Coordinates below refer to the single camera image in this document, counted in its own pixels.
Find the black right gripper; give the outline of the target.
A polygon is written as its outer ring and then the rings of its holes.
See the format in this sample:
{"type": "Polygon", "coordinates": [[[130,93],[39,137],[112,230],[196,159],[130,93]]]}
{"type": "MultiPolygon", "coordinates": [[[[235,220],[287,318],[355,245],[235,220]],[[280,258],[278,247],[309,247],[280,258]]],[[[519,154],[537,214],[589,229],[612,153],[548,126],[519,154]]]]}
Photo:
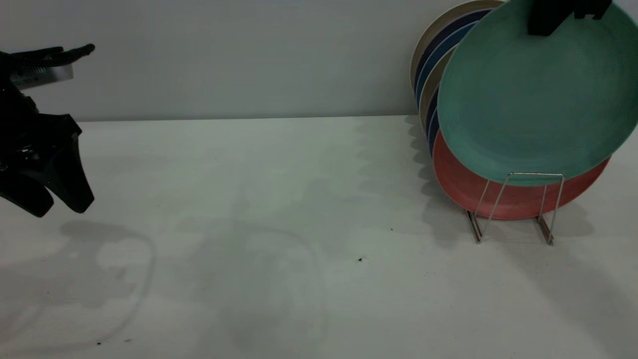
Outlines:
{"type": "Polygon", "coordinates": [[[573,12],[576,19],[590,17],[600,20],[612,2],[612,0],[533,0],[528,16],[528,34],[551,36],[573,12]]]}

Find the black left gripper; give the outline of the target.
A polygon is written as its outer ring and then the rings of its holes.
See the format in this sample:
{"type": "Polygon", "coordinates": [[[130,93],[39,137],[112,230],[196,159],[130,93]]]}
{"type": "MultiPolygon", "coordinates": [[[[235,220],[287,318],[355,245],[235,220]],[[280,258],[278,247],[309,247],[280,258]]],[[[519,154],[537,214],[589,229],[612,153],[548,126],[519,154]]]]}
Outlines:
{"type": "Polygon", "coordinates": [[[94,194],[82,166],[80,134],[70,115],[43,114],[29,96],[2,91],[0,195],[39,218],[54,204],[48,190],[75,213],[86,212],[94,194]],[[21,171],[41,173],[45,186],[21,171]]]}

